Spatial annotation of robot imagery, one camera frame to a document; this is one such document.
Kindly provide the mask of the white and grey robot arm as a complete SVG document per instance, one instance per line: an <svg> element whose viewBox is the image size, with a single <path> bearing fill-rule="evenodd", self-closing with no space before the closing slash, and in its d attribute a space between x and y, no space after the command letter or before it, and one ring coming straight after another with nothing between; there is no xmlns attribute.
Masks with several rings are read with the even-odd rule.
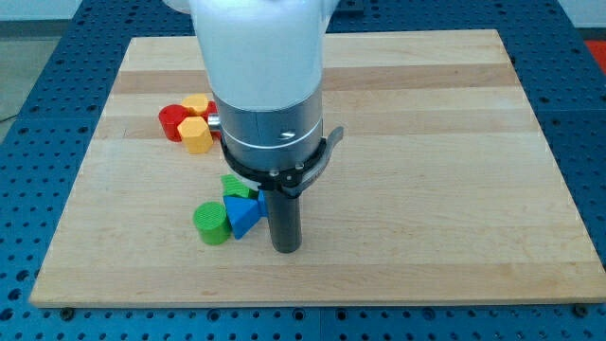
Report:
<svg viewBox="0 0 606 341"><path fill-rule="evenodd" d="M322 137L323 39L337 0L166 0L190 15L223 143L244 166L284 171Z"/></svg>

